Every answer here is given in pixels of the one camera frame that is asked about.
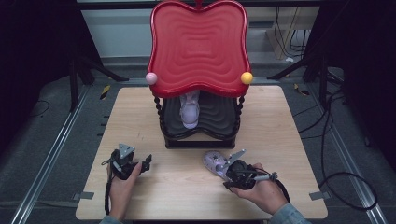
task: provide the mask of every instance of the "shoe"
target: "shoe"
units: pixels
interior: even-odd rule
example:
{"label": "shoe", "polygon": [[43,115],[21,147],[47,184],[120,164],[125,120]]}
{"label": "shoe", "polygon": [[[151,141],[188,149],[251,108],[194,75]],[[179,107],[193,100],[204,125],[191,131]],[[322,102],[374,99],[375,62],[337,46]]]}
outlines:
{"label": "shoe", "polygon": [[203,156],[204,166],[212,172],[214,175],[218,175],[225,181],[229,178],[226,176],[227,169],[223,169],[222,166],[225,165],[227,160],[218,151],[208,151]]}
{"label": "shoe", "polygon": [[186,94],[181,95],[180,103],[180,116],[184,127],[187,129],[193,129],[198,124],[199,118],[199,92],[200,91],[190,91]]}

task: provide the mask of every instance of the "pink ball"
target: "pink ball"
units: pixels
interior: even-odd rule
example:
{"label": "pink ball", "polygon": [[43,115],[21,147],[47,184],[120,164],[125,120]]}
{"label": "pink ball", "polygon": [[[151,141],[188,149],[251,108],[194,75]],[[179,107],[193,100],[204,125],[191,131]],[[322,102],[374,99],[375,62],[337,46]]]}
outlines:
{"label": "pink ball", "polygon": [[146,81],[149,85],[153,85],[157,82],[157,75],[155,73],[148,73],[146,75]]}

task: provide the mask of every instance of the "white sneaker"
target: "white sneaker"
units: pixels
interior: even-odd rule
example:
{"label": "white sneaker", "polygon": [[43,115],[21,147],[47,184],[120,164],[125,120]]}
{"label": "white sneaker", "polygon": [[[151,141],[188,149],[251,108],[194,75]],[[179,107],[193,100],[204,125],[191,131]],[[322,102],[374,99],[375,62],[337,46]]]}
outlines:
{"label": "white sneaker", "polygon": [[188,129],[193,129],[198,124],[199,118],[199,92],[200,91],[190,91],[186,94],[181,95],[180,103],[180,116],[184,127]]}

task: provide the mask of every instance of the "gray floor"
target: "gray floor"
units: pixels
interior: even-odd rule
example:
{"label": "gray floor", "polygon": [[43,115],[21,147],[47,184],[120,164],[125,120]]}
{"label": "gray floor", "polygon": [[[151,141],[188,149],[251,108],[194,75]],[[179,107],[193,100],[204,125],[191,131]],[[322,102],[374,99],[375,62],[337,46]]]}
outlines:
{"label": "gray floor", "polygon": [[[296,115],[294,120],[298,130],[314,123],[321,115],[321,107],[317,106],[318,83],[307,84],[302,81],[304,68],[298,69],[279,82],[266,80],[265,77],[280,72],[289,63],[274,59],[264,31],[250,31],[248,35],[247,49],[250,60],[254,63],[255,85],[279,85],[282,87],[290,111]],[[120,66],[108,63],[106,66],[117,74],[134,78],[137,83],[139,78],[146,74],[144,61],[142,64]],[[77,202],[72,198],[75,193],[82,192],[84,189],[93,158],[105,130],[103,124],[106,123],[107,116],[110,115],[118,90],[135,84],[117,83],[98,72],[94,73],[96,80],[93,85],[79,85],[79,92],[87,91],[84,104],[81,106],[76,122],[73,123],[67,138],[60,146],[59,154],[53,157],[54,165],[50,167],[43,187],[36,195],[37,203],[29,216],[26,217],[26,223],[98,222],[77,220],[75,217]],[[337,69],[334,69],[334,73],[342,76],[342,71]],[[299,85],[300,91],[308,91],[310,94],[305,95],[297,92],[293,85],[295,83]],[[110,91],[105,100],[100,100],[105,85],[111,86]],[[338,88],[329,84],[330,92],[335,92]],[[394,215],[396,211],[396,174],[379,150],[364,144],[365,136],[361,133],[360,126],[351,114],[348,105],[343,104],[344,100],[344,98],[340,98],[332,104],[333,124],[325,135],[324,167],[321,167],[320,164],[321,137],[315,137],[321,135],[324,120],[313,129],[301,133],[304,148],[318,183],[323,179],[322,168],[327,175],[341,171],[356,171],[373,185],[378,194],[379,206],[371,212],[362,212],[350,208],[335,197],[331,197],[325,200],[329,211],[328,217],[311,221],[313,223],[396,223]],[[37,174],[40,174],[42,164],[51,154],[55,143],[59,142],[58,134],[70,116],[69,106],[68,77],[49,83],[43,88],[40,102],[37,102],[34,111],[32,111],[32,117],[15,136],[9,146],[8,155],[1,159],[1,224],[11,222],[18,206],[22,204],[22,200],[29,193],[28,190],[35,183]],[[367,195],[362,190],[365,189],[365,186],[362,183],[355,183],[355,180],[355,178],[347,176],[338,176],[331,181],[331,186],[342,198],[357,206],[362,206],[361,203],[365,202],[364,197]],[[322,191],[329,191],[329,189],[323,187]]]}

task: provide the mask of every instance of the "sleeve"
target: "sleeve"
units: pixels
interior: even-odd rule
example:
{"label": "sleeve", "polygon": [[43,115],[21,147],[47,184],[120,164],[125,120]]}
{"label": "sleeve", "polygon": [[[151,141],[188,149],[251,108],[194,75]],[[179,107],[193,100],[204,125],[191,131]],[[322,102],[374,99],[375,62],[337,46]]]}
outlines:
{"label": "sleeve", "polygon": [[271,224],[307,224],[303,215],[290,203],[283,205],[270,219]]}
{"label": "sleeve", "polygon": [[116,220],[114,217],[105,216],[99,224],[122,224],[122,222]]}

